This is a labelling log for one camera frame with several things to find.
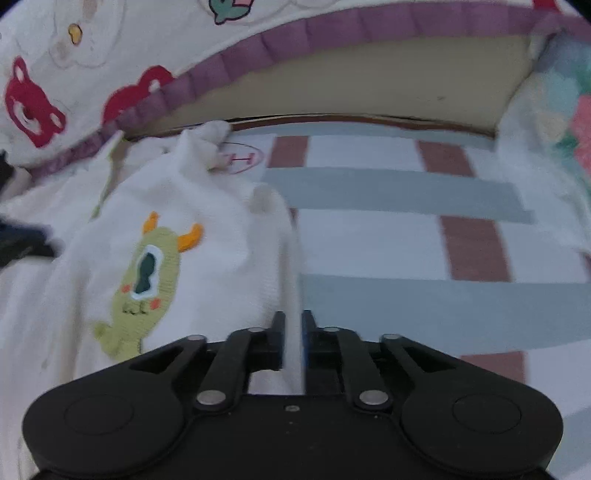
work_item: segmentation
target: metal pin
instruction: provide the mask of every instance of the metal pin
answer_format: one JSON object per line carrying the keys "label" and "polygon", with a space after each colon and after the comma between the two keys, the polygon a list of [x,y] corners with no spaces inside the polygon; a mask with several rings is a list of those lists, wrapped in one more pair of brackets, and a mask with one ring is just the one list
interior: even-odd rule
{"label": "metal pin", "polygon": [[388,394],[381,390],[366,390],[359,395],[359,399],[366,405],[381,405],[386,403],[388,398]]}
{"label": "metal pin", "polygon": [[197,395],[197,401],[201,405],[219,405],[226,400],[226,394],[219,390],[204,390]]}

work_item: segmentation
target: mattress sheet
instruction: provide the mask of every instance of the mattress sheet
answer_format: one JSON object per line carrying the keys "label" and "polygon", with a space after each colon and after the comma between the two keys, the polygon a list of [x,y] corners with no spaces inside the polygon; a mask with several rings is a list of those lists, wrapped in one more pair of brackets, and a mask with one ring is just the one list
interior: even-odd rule
{"label": "mattress sheet", "polygon": [[236,171],[291,207],[320,325],[400,333],[539,389],[564,417],[550,471],[591,478],[590,259],[537,231],[489,140],[328,122],[229,142]]}

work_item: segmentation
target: green cartoon print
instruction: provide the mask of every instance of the green cartoon print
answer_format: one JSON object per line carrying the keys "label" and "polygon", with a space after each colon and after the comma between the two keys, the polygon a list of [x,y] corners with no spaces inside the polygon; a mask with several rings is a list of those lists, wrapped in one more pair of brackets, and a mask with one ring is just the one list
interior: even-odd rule
{"label": "green cartoon print", "polygon": [[144,223],[144,236],[113,296],[112,324],[94,324],[95,339],[113,360],[122,362],[142,352],[142,339],[173,301],[180,254],[195,247],[202,236],[203,227],[198,223],[179,236],[171,229],[158,227],[158,214],[150,214]]}

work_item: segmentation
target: black object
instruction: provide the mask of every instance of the black object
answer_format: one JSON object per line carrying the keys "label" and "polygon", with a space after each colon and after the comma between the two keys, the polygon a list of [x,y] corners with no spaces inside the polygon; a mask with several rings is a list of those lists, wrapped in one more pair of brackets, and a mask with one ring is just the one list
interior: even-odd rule
{"label": "black object", "polygon": [[47,241],[40,229],[0,219],[0,269],[25,257],[55,258],[57,248]]}
{"label": "black object", "polygon": [[547,397],[405,337],[362,342],[304,312],[306,395],[247,394],[250,373],[281,368],[284,321],[42,395],[22,427],[38,480],[551,479]]}
{"label": "black object", "polygon": [[6,151],[0,151],[0,193],[4,189],[8,182],[14,177],[15,169],[12,165],[9,165],[6,161]]}

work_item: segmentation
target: white cloth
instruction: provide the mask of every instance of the white cloth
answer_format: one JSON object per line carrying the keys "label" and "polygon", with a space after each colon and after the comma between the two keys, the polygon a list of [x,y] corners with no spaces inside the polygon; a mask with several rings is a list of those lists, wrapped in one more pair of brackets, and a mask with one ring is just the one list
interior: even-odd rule
{"label": "white cloth", "polygon": [[[141,155],[135,157],[100,216],[79,229],[53,264],[37,267],[45,269],[44,286],[31,291],[25,283],[30,277],[20,277],[18,291],[6,296],[9,306],[0,323],[0,478],[26,478],[34,471],[20,432],[27,406],[50,388],[115,363],[93,326],[112,322],[113,295],[152,211],[159,215],[158,227],[181,235],[200,223],[204,234],[180,253],[173,301],[143,338],[142,351],[192,333],[219,341],[236,329],[268,326],[285,298],[297,295],[287,258],[294,236],[282,198],[265,185],[207,171],[220,161],[218,145],[228,131],[225,122],[211,122],[183,132],[169,153],[143,166]],[[297,314],[290,318],[296,321],[288,328],[297,333]],[[298,360],[299,343],[292,344],[287,355]],[[291,369],[296,376],[297,370]],[[274,379],[268,381],[272,388],[300,390],[293,382],[289,387],[285,376],[267,378]]]}
{"label": "white cloth", "polygon": [[496,151],[536,227],[561,245],[591,253],[587,193],[544,151],[527,89],[515,95],[503,115]]}

